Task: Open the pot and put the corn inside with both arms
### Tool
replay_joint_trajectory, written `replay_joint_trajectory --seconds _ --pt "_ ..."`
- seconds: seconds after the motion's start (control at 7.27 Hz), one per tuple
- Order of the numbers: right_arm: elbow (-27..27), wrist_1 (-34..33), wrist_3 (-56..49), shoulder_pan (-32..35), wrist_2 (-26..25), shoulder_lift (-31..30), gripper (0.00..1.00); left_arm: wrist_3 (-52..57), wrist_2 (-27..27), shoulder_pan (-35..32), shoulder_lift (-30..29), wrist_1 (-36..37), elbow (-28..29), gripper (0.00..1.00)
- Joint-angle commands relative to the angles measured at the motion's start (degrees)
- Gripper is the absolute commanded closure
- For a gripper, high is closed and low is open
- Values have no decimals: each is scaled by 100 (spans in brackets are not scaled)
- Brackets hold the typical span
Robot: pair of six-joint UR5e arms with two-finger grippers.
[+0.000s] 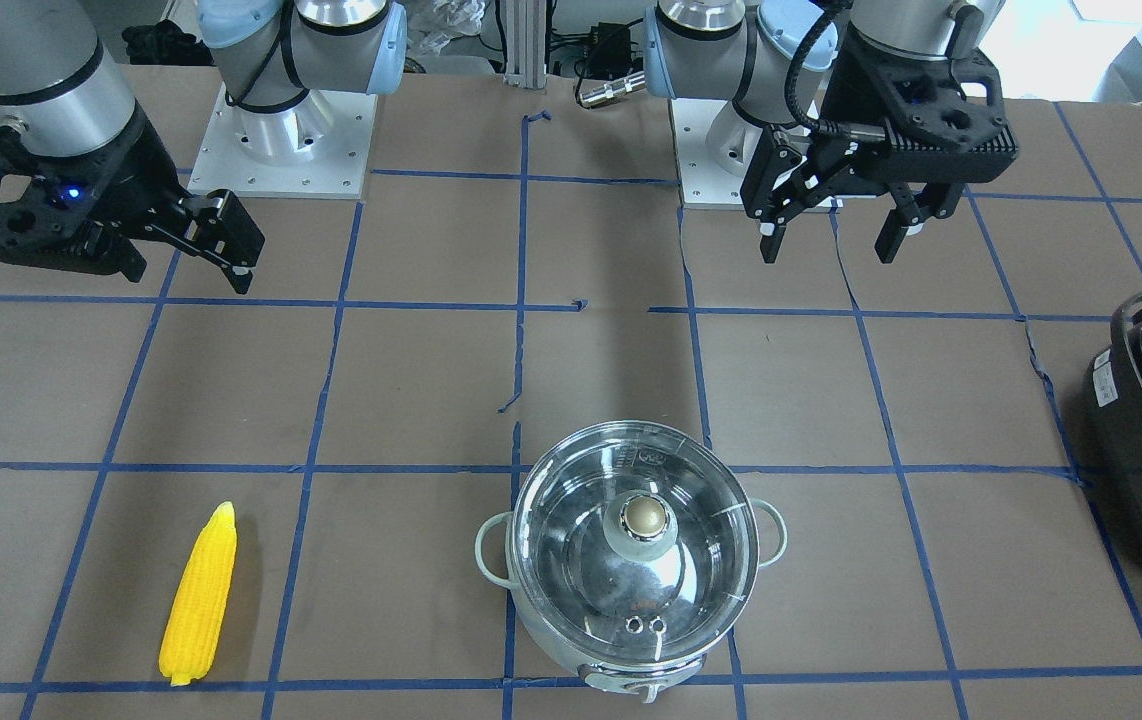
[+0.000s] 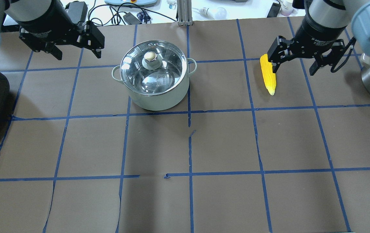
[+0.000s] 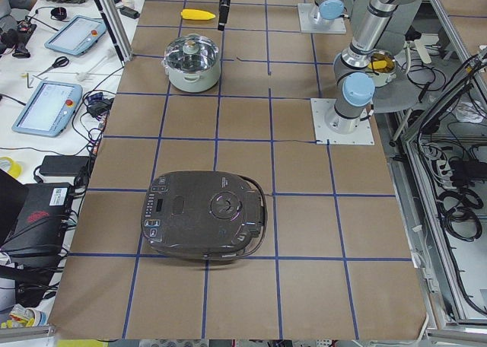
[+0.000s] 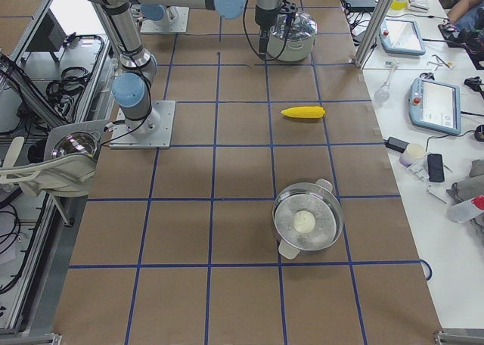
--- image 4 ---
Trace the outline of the person's forearm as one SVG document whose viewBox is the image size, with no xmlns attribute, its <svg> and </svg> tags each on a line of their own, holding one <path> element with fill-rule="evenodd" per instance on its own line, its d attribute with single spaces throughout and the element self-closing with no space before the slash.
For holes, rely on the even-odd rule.
<svg viewBox="0 0 484 345">
<path fill-rule="evenodd" d="M 449 12 L 448 19 L 451 23 L 456 23 L 469 10 L 475 8 L 483 0 L 460 0 Z"/>
</svg>

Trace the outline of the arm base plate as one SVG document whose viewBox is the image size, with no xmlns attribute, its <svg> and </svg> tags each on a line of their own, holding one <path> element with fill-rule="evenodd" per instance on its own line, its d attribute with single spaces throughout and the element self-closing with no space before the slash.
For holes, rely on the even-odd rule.
<svg viewBox="0 0 484 345">
<path fill-rule="evenodd" d="M 160 35 L 185 33 L 188 27 L 188 7 L 141 5 L 141 33 Z"/>
<path fill-rule="evenodd" d="M 115 125 L 108 145 L 113 149 L 170 148 L 175 118 L 175 101 L 152 101 L 152 111 L 145 121 L 126 120 L 119 108 L 116 118 L 125 120 Z"/>
</svg>

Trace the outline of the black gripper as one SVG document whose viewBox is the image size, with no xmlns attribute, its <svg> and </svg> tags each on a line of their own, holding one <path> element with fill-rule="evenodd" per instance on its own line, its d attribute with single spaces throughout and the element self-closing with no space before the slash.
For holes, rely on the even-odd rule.
<svg viewBox="0 0 484 345">
<path fill-rule="evenodd" d="M 286 20 L 294 20 L 296 17 L 297 11 L 298 11 L 298 8 L 294 2 L 283 0 L 281 3 L 279 14 L 284 15 Z"/>
</svg>

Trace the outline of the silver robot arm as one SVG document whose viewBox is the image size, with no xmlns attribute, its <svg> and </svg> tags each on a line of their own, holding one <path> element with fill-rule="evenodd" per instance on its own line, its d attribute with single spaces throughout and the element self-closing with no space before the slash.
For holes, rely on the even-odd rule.
<svg viewBox="0 0 484 345">
<path fill-rule="evenodd" d="M 154 56 L 144 47 L 132 5 L 204 8 L 220 17 L 235 19 L 242 15 L 249 0 L 87 0 L 99 8 L 111 42 L 119 49 L 123 69 L 114 79 L 112 95 L 124 116 L 121 132 L 114 132 L 108 145 L 112 148 L 167 148 L 171 141 L 175 104 L 153 101 L 151 84 L 157 73 Z M 258 54 L 264 58 L 269 30 L 282 10 L 283 0 L 256 0 L 255 21 L 259 26 Z"/>
<path fill-rule="evenodd" d="M 142 33 L 181 33 L 188 26 L 190 8 L 164 5 L 139 5 Z M 273 17 L 265 18 L 263 11 L 256 15 L 261 30 L 273 30 L 276 26 L 290 26 L 297 13 L 294 3 L 283 2 Z"/>
</svg>

